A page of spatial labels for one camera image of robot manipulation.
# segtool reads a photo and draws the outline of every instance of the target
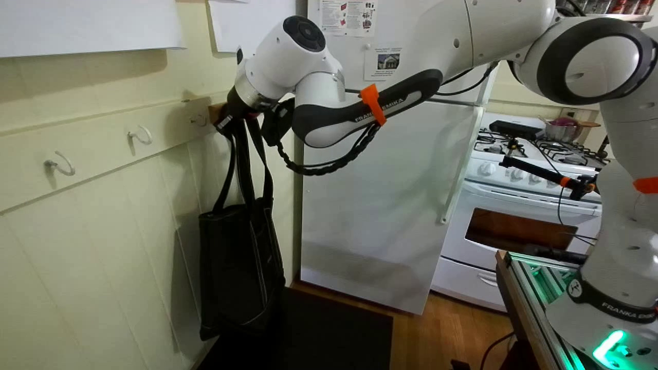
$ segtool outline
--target stove knob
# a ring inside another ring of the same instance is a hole
[[[493,167],[491,162],[484,162],[484,165],[477,167],[477,173],[480,173],[482,177],[491,177],[491,173],[493,173],[491,167]]]
[[[521,169],[513,169],[513,181],[521,181],[523,179],[523,170]]]

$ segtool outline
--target white wall hook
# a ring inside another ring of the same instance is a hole
[[[62,173],[67,177],[75,177],[77,175],[77,167],[71,162],[71,158],[64,156],[61,150],[56,154],[64,160],[67,167],[62,167],[62,160],[45,160],[44,167],[47,170],[52,170],[52,173],[59,170],[59,173]]]
[[[133,143],[141,141],[144,145],[151,145],[153,143],[153,133],[144,125],[139,125],[139,132],[129,132],[129,139]]]

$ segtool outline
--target white stove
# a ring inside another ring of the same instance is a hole
[[[579,179],[594,177],[603,167],[594,154],[538,137],[534,141],[489,132],[489,124],[511,120],[543,129],[534,116],[484,114],[480,136],[467,165],[467,177],[448,215],[440,260],[432,290],[480,305],[505,311],[496,281],[496,250],[557,248],[587,253],[601,227],[601,195],[570,199],[570,188],[506,169],[505,156]]]

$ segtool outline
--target wooden floor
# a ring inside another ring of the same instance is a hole
[[[447,295],[432,294],[425,316],[390,311],[355,299],[330,290],[297,284],[297,290],[314,292],[330,299],[355,304],[393,316],[391,370],[453,370],[459,360],[480,370],[480,362],[496,338],[513,333],[506,315],[484,311]],[[508,341],[499,345],[486,367],[499,370],[506,358]]]

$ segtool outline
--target floor mat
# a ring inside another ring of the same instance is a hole
[[[203,370],[390,370],[393,318],[286,290],[272,331],[225,333]]]

